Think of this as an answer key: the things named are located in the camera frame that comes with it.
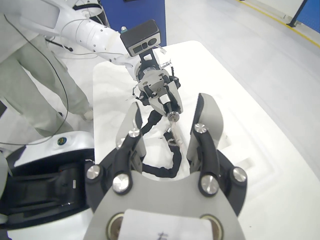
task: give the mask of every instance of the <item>white sneaker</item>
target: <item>white sneaker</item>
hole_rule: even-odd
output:
[[[90,107],[89,110],[84,113],[84,115],[81,115],[81,117],[85,121],[92,121],[94,119],[94,109]]]

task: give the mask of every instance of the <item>blue cabinet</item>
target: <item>blue cabinet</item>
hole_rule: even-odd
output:
[[[161,35],[161,46],[166,46],[165,0],[100,0],[110,27],[121,31],[131,29],[150,19],[155,20]]]

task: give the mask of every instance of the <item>blue panel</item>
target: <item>blue panel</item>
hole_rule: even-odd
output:
[[[320,0],[308,0],[297,20],[320,33]]]
[[[161,46],[166,41],[165,0],[100,0],[110,27],[120,31],[122,26],[131,29],[150,19],[155,20],[161,35]]]

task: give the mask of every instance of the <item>sticker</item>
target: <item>sticker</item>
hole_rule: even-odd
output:
[[[212,240],[210,221],[128,209],[118,240]]]

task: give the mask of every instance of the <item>yellow floor line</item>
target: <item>yellow floor line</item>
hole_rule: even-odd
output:
[[[318,44],[317,42],[313,41],[312,39],[310,39],[309,37],[307,37],[305,34],[299,32],[297,29],[295,29],[295,28],[293,28],[293,27],[291,27],[291,26],[288,26],[287,24],[285,24],[284,22],[280,21],[280,20],[277,19],[276,17],[273,17],[272,15],[269,15],[269,14],[265,13],[264,11],[262,11],[262,10],[256,8],[256,7],[254,7],[254,6],[252,6],[252,5],[250,5],[250,4],[247,4],[246,2],[242,2],[242,1],[239,1],[239,0],[235,0],[235,1],[238,1],[238,2],[242,3],[243,5],[246,5],[246,6],[250,7],[250,8],[252,8],[252,9],[260,12],[261,14],[263,14],[263,15],[265,15],[265,16],[267,16],[267,17],[272,18],[273,20],[275,20],[275,21],[277,21],[278,23],[282,24],[283,26],[291,29],[293,32],[297,33],[298,35],[302,36],[304,39],[306,39],[306,40],[308,40],[309,42],[311,42],[313,45],[315,45],[315,46],[317,46],[318,48],[320,48],[320,44]]]

